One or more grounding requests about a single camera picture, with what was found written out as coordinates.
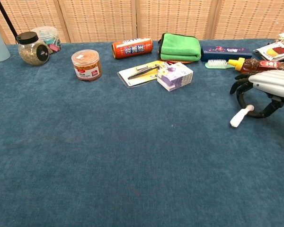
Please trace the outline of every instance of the wicker wall panel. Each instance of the wicker wall panel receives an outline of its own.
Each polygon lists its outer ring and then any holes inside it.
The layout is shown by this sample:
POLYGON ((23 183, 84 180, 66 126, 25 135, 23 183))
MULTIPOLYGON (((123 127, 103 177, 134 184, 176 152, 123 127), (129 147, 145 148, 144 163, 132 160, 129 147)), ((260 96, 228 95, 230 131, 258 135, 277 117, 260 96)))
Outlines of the wicker wall panel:
POLYGON ((213 39, 276 38, 284 32, 284 0, 220 0, 213 39))
MULTIPOLYGON (((68 41, 68 35, 64 34, 62 28, 64 21, 58 16, 59 9, 56 8, 54 0, 1 0, 1 3, 18 34, 38 26, 54 26, 61 41, 68 41)), ((6 43, 15 43, 15 38, 1 12, 0 32, 6 43)))
POLYGON ((135 0, 59 0, 72 42, 136 38, 135 0))
POLYGON ((138 36, 161 38, 171 32, 207 38, 216 0, 137 0, 138 36))

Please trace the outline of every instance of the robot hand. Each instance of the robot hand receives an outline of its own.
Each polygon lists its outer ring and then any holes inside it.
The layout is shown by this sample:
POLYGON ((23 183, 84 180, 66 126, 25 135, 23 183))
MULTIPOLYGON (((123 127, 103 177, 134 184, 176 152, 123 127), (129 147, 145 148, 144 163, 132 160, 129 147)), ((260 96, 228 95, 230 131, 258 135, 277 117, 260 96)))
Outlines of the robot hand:
POLYGON ((250 111, 248 116, 255 118, 269 117, 278 108, 284 105, 284 71, 270 70, 264 72, 252 71, 241 73, 235 78, 237 81, 232 85, 230 94, 237 91, 237 100, 240 106, 245 109, 246 103, 244 93, 255 88, 263 91, 271 98, 271 103, 261 112, 250 111))

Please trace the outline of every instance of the black lid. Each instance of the black lid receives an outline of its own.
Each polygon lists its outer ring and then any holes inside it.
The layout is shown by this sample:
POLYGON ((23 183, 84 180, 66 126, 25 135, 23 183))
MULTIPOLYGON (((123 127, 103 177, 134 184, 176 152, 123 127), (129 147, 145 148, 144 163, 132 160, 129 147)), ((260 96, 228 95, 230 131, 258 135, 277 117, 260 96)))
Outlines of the black lid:
POLYGON ((18 43, 25 45, 38 41, 39 37, 36 32, 24 32, 17 35, 16 39, 18 43))

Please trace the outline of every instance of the white handle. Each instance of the white handle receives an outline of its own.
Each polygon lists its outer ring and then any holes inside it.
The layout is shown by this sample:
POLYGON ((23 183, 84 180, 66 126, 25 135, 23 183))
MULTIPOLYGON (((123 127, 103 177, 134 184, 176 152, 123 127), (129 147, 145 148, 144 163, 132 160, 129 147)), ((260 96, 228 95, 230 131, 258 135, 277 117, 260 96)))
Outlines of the white handle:
POLYGON ((245 115, 249 111, 253 111, 255 108, 253 105, 247 105, 245 109, 241 109, 232 119, 231 119, 231 126, 237 128, 238 125, 241 123, 245 115))

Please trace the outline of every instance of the blue box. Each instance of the blue box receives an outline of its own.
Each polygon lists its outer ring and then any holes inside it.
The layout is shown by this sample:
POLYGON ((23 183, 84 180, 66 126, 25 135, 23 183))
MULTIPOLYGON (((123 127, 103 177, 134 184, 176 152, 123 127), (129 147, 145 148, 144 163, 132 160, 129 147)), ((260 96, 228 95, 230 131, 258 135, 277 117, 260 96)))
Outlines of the blue box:
POLYGON ((237 60, 239 58, 251 58, 252 52, 245 47, 225 47, 225 46, 202 46, 201 61, 211 59, 237 60))

